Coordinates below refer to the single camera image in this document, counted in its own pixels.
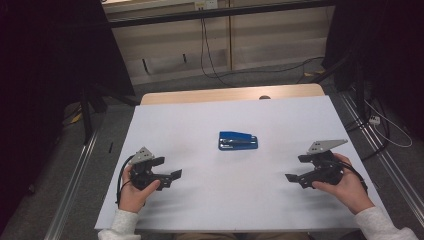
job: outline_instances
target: person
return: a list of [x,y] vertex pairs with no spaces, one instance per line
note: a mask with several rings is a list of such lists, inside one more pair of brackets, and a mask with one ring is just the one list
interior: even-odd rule
[[[334,153],[339,160],[351,165],[350,160]],[[122,182],[126,183],[130,179],[131,167],[125,168]],[[118,239],[135,240],[141,239],[140,235],[135,235],[135,227],[138,221],[138,212],[143,207],[146,199],[159,187],[160,181],[152,182],[143,191],[138,190],[130,184],[122,188],[121,202],[119,209],[115,213],[112,226],[99,232],[100,240]],[[314,188],[327,192],[335,196],[342,202],[355,216],[354,220],[368,240],[418,240],[414,232],[409,228],[397,229],[392,221],[387,218],[383,211],[374,205],[362,187],[358,177],[348,169],[343,170],[343,178],[337,185],[323,182],[313,182]],[[266,239],[305,239],[305,233],[291,233],[293,235],[281,238],[279,235],[273,237],[266,234]],[[248,239],[261,239],[263,235],[252,234]],[[179,234],[176,239],[237,239],[234,234]]]

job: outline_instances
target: white sleeve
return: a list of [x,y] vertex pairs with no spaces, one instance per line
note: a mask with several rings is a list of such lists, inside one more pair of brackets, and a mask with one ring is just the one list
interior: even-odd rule
[[100,231],[98,237],[100,240],[140,240],[140,235],[134,235],[137,221],[138,214],[118,209],[115,212],[112,226]]
[[358,213],[355,221],[368,240],[418,240],[411,229],[397,229],[378,207]]

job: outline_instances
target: white cable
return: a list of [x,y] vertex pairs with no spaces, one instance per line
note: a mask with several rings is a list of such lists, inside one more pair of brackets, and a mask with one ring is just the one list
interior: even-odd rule
[[380,136],[381,137],[383,137],[384,139],[386,139],[387,141],[389,141],[389,142],[391,142],[391,143],[393,143],[394,145],[396,145],[396,146],[398,146],[398,147],[403,147],[403,148],[407,148],[407,147],[410,147],[410,146],[412,146],[412,139],[411,139],[411,137],[409,137],[409,135],[405,132],[405,131],[403,131],[398,125],[396,125],[394,122],[392,122],[392,121],[390,121],[389,119],[387,119],[386,117],[384,117],[381,113],[379,113],[377,110],[375,110],[375,108],[373,108],[372,106],[371,106],[371,104],[369,104],[367,101],[365,101],[365,103],[372,109],[372,110],[374,110],[374,112],[376,112],[378,115],[380,115],[380,117],[382,117],[382,118],[384,118],[387,122],[389,122],[389,123],[391,123],[391,124],[393,124],[395,127],[397,127],[397,129],[399,129],[403,134],[405,134],[405,136],[407,136],[408,137],[408,139],[409,139],[409,145],[401,145],[401,144],[398,144],[398,143],[395,143],[395,142],[393,142],[392,140],[390,140],[389,138],[387,138],[387,137],[385,137],[383,134],[381,134],[379,131],[378,131],[378,129],[377,129],[377,127],[376,127],[376,124],[372,124],[372,125],[374,125],[374,129],[375,129],[375,131],[378,133],[378,134],[380,134]]

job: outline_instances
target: person's left hand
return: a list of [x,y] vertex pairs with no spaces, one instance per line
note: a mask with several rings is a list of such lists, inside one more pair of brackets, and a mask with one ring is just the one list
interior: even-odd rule
[[130,181],[131,166],[127,166],[122,174],[122,182],[124,186],[121,189],[121,199],[119,201],[119,209],[138,213],[144,206],[147,197],[150,196],[160,185],[159,180],[153,181],[143,191],[134,187]]

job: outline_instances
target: table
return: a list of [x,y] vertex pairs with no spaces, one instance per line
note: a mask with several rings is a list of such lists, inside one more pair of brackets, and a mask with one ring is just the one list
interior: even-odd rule
[[[263,95],[271,100],[256,100]],[[258,136],[259,148],[219,151],[219,130],[252,133]],[[166,157],[165,164],[153,169],[155,173],[183,169],[182,178],[170,189],[149,198],[137,229],[258,232],[356,228],[349,210],[333,196],[304,190],[284,176],[311,171],[312,165],[299,163],[297,156],[305,154],[313,141],[330,139],[349,137],[318,85],[148,94],[135,110],[117,171],[142,146]],[[370,198],[385,210],[352,143],[334,151],[350,157],[367,182]],[[116,181],[115,171],[96,229],[112,223]]]

